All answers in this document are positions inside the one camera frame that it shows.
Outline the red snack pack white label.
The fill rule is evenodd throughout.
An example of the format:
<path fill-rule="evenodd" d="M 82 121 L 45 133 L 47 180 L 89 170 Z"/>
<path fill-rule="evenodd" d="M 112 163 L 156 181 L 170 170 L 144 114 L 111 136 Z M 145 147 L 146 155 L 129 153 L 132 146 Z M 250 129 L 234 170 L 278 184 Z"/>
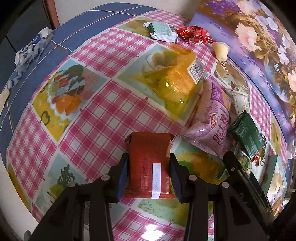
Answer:
<path fill-rule="evenodd" d="M 169 162 L 171 133 L 132 132 L 128 143 L 127 198 L 171 199 Z"/>

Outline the white teal tray box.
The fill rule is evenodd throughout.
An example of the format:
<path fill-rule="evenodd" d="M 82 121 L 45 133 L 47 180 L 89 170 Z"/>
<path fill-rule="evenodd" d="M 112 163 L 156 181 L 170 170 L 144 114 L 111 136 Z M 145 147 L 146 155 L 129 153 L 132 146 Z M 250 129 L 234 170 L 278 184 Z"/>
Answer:
<path fill-rule="evenodd" d="M 285 170 L 279 155 L 269 156 L 261 188 L 271 205 L 274 216 L 277 216 L 287 191 Z"/>

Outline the green yellow cracker pack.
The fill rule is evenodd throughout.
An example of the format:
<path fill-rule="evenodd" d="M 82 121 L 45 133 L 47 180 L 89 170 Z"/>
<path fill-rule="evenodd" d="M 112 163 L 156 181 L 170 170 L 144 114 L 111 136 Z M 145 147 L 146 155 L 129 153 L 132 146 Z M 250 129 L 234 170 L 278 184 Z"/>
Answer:
<path fill-rule="evenodd" d="M 246 156 L 246 154 L 243 153 L 243 151 L 241 151 L 238 142 L 235 143 L 233 151 L 234 151 L 234 155 L 240 162 L 243 170 L 246 172 L 247 176 L 249 177 L 252 170 L 252 161 L 250 160 L 250 158 L 248 158 L 248 156 Z"/>

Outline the purple swiss roll pack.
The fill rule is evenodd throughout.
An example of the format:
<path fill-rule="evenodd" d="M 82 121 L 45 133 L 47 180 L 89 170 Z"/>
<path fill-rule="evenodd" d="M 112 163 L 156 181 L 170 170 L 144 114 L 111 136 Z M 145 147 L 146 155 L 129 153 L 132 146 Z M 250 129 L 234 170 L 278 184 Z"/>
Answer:
<path fill-rule="evenodd" d="M 222 157 L 231 104 L 231 98 L 218 85 L 205 78 L 193 123 L 184 130 L 182 137 L 199 149 Z"/>

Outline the red Kiss candy pack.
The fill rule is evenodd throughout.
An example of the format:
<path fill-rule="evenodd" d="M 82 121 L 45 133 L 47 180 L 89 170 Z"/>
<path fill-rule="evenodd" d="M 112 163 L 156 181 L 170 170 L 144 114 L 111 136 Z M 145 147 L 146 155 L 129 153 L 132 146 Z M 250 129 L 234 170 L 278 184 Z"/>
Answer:
<path fill-rule="evenodd" d="M 198 45 L 216 42 L 207 30 L 198 26 L 178 28 L 176 32 L 188 44 Z"/>

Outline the yellow jelly pack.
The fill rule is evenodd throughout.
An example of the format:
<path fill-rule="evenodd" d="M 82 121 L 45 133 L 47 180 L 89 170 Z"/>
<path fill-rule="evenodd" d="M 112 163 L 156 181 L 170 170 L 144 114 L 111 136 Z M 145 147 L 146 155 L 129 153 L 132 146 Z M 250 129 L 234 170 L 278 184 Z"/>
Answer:
<path fill-rule="evenodd" d="M 159 98 L 176 104 L 189 100 L 205 72 L 204 65 L 191 51 L 158 51 L 145 61 L 136 80 L 151 88 Z"/>

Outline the pink checkered tablecloth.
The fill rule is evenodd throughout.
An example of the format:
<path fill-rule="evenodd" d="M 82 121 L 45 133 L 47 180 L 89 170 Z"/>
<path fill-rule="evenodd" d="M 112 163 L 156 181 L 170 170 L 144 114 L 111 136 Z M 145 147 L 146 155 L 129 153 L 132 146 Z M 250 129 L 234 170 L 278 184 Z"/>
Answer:
<path fill-rule="evenodd" d="M 111 3 L 91 9 L 61 27 L 37 62 L 11 90 L 1 113 L 1 151 L 11 181 L 36 225 L 70 180 L 91 182 L 119 162 L 131 132 L 173 133 L 188 127 L 197 97 L 182 104 L 159 98 L 136 80 L 145 58 L 170 50 L 148 36 L 143 24 L 184 27 L 191 20 L 148 6 Z M 224 89 L 244 92 L 250 115 L 267 140 L 260 165 L 280 155 L 288 168 L 280 125 L 260 89 L 229 58 L 216 60 L 210 45 L 178 44 L 202 62 L 205 75 Z"/>

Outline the beige paper snack pack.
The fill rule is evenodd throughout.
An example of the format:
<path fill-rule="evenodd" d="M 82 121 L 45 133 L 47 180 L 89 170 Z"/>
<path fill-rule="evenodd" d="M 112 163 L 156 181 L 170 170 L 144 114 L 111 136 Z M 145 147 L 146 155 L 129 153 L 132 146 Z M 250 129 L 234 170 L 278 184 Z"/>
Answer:
<path fill-rule="evenodd" d="M 226 89 L 225 92 L 232 100 L 230 108 L 230 123 L 233 123 L 243 111 L 249 113 L 249 98 L 244 92 L 232 89 Z"/>

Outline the yellow pudding cup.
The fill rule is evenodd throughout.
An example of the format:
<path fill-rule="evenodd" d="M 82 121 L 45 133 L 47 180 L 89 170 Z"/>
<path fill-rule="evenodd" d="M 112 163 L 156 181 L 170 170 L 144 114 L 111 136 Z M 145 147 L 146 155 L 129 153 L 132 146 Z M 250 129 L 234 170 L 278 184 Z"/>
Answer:
<path fill-rule="evenodd" d="M 215 53 L 216 59 L 222 62 L 226 61 L 230 48 L 224 42 L 214 42 L 212 44 L 212 50 Z"/>

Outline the dark green snack pack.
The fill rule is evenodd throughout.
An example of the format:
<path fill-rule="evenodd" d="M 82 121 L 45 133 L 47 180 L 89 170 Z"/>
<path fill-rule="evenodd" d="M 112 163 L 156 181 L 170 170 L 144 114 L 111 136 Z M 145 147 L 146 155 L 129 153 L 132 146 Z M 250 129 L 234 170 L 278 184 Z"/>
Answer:
<path fill-rule="evenodd" d="M 253 159 L 264 145 L 264 141 L 255 122 L 245 110 L 228 128 L 227 133 L 230 133 L 239 142 L 241 150 L 250 159 Z"/>

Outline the light green wafer pack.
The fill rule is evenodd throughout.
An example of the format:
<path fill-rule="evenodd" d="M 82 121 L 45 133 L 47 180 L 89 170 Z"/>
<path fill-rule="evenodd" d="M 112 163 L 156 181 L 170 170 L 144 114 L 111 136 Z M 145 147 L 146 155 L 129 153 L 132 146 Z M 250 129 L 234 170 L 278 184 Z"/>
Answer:
<path fill-rule="evenodd" d="M 176 28 L 170 24 L 158 21 L 150 21 L 143 24 L 148 30 L 149 35 L 154 40 L 159 40 L 169 43 L 178 42 L 178 34 Z"/>

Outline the round bread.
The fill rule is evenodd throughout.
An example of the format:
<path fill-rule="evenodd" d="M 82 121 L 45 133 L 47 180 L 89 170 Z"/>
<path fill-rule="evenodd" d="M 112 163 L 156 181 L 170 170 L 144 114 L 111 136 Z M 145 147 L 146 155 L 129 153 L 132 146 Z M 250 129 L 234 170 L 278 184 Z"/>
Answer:
<path fill-rule="evenodd" d="M 274 173 L 269 190 L 268 195 L 282 195 L 284 189 L 284 178 L 281 173 Z"/>

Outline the flower painting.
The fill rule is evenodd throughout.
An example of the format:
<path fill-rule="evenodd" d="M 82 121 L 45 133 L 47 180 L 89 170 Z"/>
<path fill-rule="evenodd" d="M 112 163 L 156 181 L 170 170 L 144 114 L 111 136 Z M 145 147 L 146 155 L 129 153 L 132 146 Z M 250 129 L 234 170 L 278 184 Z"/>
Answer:
<path fill-rule="evenodd" d="M 262 1 L 201 1 L 191 25 L 230 47 L 260 89 L 290 143 L 295 138 L 295 41 Z"/>

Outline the small red candy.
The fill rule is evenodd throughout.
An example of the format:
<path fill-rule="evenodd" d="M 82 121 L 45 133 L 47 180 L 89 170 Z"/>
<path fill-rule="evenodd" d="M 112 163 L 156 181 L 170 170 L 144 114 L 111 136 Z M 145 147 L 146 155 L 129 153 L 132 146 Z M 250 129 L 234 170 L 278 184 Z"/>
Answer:
<path fill-rule="evenodd" d="M 260 161 L 261 161 L 261 153 L 262 153 L 262 148 L 258 150 L 258 152 L 255 154 L 255 156 L 252 158 L 252 162 L 255 163 L 255 166 L 259 166 Z"/>

